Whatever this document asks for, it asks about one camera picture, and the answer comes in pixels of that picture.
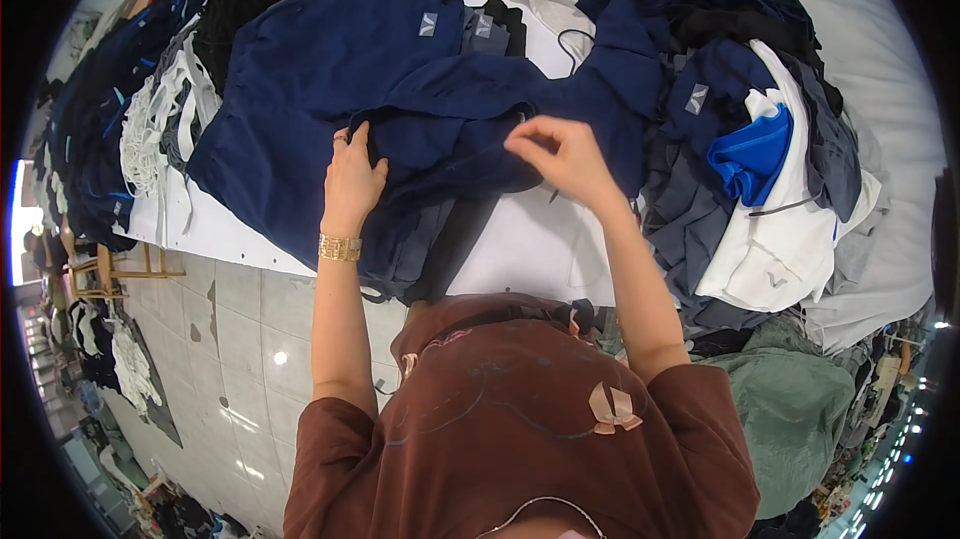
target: gold bracelet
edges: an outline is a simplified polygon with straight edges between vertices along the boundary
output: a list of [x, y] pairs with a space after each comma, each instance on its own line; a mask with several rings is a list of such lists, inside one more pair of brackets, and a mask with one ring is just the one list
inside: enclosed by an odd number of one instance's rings
[[360, 259], [360, 246], [363, 239], [342, 239], [319, 235], [319, 256], [336, 261], [356, 261]]

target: pink bow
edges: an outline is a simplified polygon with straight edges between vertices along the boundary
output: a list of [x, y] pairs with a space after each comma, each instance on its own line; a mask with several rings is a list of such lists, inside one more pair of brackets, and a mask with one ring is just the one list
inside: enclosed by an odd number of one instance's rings
[[624, 430], [632, 430], [641, 425], [643, 421], [634, 413], [634, 404], [630, 399], [630, 394], [613, 387], [609, 389], [609, 392], [613, 396], [613, 410], [610, 408], [610, 402], [607, 401], [603, 382], [598, 382], [597, 386], [590, 392], [590, 409], [593, 410], [593, 415], [597, 419], [593, 432], [614, 434], [617, 432], [617, 425], [623, 426]]

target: logo patch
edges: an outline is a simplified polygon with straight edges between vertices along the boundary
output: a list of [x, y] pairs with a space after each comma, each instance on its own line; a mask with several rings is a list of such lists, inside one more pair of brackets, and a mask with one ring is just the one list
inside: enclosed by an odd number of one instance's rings
[[477, 37], [484, 39], [490, 38], [490, 30], [494, 26], [494, 18], [491, 16], [481, 16], [477, 19], [477, 30], [474, 33]]
[[696, 84], [693, 86], [693, 91], [690, 93], [690, 100], [686, 102], [686, 107], [684, 108], [693, 115], [700, 115], [700, 110], [704, 106], [704, 100], [707, 99], [707, 92], [711, 88], [707, 85]]
[[433, 31], [437, 29], [437, 15], [430, 12], [423, 13], [423, 19], [420, 20], [421, 37], [433, 37]]

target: green fabric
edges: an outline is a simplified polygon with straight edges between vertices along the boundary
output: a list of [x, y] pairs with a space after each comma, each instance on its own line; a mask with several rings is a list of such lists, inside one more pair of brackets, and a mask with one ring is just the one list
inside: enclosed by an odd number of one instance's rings
[[771, 318], [742, 352], [698, 362], [729, 375], [760, 490], [758, 520], [792, 509], [834, 458], [854, 379], [817, 350], [795, 323]]

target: white cutting table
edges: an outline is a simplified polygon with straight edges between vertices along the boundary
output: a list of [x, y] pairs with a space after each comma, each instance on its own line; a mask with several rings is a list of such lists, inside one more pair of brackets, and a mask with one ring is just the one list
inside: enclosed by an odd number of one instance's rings
[[[471, 6], [487, 0], [464, 0]], [[501, 0], [523, 11], [527, 25], [527, 58], [549, 78], [570, 74], [570, 58], [557, 37], [526, 6]], [[505, 195], [457, 278], [451, 295], [521, 291], [539, 297], [572, 301], [587, 297], [594, 305], [613, 305], [613, 283], [596, 218], [563, 196], [552, 204], [552, 188], [540, 186]], [[186, 233], [189, 209], [193, 217]], [[164, 249], [213, 257], [257, 268], [303, 276], [316, 272], [240, 222], [213, 197], [190, 181], [184, 186], [179, 172], [167, 170], [166, 228], [157, 234], [159, 200], [138, 198], [130, 214], [129, 231], [114, 231], [157, 244]]]

